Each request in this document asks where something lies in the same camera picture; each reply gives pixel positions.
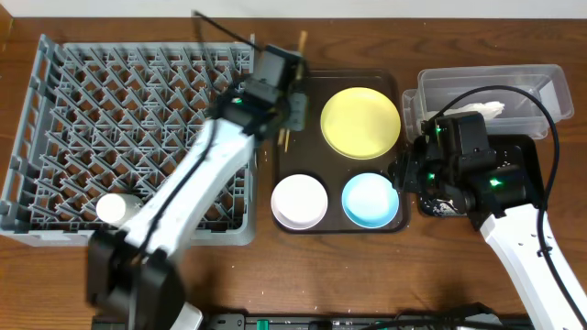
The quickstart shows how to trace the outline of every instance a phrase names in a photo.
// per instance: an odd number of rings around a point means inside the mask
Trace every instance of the yellow plate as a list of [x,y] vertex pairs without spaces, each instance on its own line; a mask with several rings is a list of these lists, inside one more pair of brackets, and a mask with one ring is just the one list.
[[400,135],[400,116],[385,95],[353,87],[328,100],[320,117],[330,147],[355,160],[370,160],[389,151]]

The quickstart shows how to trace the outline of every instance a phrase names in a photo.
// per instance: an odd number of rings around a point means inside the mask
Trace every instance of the brown tray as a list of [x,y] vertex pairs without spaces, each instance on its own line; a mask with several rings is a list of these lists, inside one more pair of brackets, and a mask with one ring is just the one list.
[[402,146],[403,135],[395,146],[376,159],[349,159],[333,150],[326,142],[320,129],[322,108],[330,97],[350,87],[368,87],[389,97],[395,106],[400,106],[397,87],[393,78],[384,71],[345,70],[311,71],[306,92],[309,99],[307,122],[301,132],[292,132],[289,148],[276,147],[276,181],[293,174],[308,174],[318,179],[327,190],[327,213],[317,225],[306,230],[291,230],[273,221],[282,230],[291,234],[350,234],[350,233],[396,233],[404,229],[410,221],[409,197],[399,193],[400,207],[395,218],[377,229],[367,229],[355,225],[342,210],[341,195],[345,184],[355,175],[364,172],[379,173],[389,179],[387,168],[395,161],[396,150]]

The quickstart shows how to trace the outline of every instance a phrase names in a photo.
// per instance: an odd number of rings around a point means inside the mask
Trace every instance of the wooden surface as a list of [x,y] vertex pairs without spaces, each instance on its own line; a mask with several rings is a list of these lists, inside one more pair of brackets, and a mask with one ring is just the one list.
[[[587,21],[223,20],[257,41],[294,48],[309,33],[313,68],[379,68],[400,93],[426,68],[557,63],[576,109],[558,125],[562,157],[548,215],[587,286]],[[190,41],[187,19],[17,19],[0,60],[0,175],[4,178],[39,34],[56,42]],[[207,28],[207,39],[227,37]],[[192,302],[250,313],[394,314],[482,302],[498,313],[524,307],[504,267],[466,219],[434,219],[413,206],[412,224],[389,236],[288,236],[271,221],[271,151],[260,164],[257,236],[246,247],[194,247],[182,274]],[[537,143],[544,175],[549,137]],[[0,327],[83,329],[84,248],[33,248],[0,237]]]

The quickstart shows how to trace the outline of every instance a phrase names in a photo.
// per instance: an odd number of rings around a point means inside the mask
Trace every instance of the white cylinder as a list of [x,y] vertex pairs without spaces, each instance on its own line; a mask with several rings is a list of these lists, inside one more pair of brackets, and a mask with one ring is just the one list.
[[127,193],[108,193],[98,200],[95,211],[100,220],[121,226],[140,211],[143,202],[135,195]]

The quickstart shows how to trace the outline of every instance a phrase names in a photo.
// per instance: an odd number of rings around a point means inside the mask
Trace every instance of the white wall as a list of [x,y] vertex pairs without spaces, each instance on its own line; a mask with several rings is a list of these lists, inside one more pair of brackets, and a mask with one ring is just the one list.
[[587,0],[0,0],[13,17],[587,18]]

